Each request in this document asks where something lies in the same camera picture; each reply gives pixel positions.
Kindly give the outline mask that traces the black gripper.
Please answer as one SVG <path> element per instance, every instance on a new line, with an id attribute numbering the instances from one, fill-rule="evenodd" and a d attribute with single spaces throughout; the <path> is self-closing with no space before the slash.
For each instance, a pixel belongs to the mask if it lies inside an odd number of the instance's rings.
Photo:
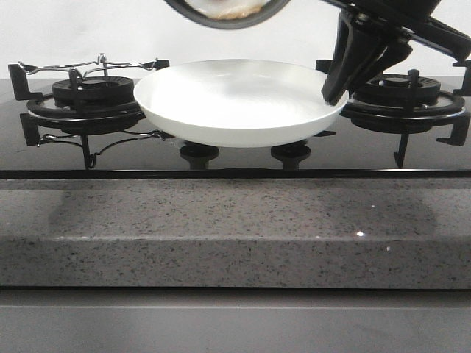
<path id="1" fill-rule="evenodd" d="M 331 1 L 344 8 L 339 14 L 336 45 L 327 78 L 322 87 L 324 100 L 335 105 L 345 92 L 354 93 L 387 68 L 408 58 L 412 48 L 393 41 L 385 46 L 378 23 L 362 14 L 380 18 L 407 29 L 414 40 L 455 60 L 470 56 L 470 36 L 431 16 L 438 1 Z"/>

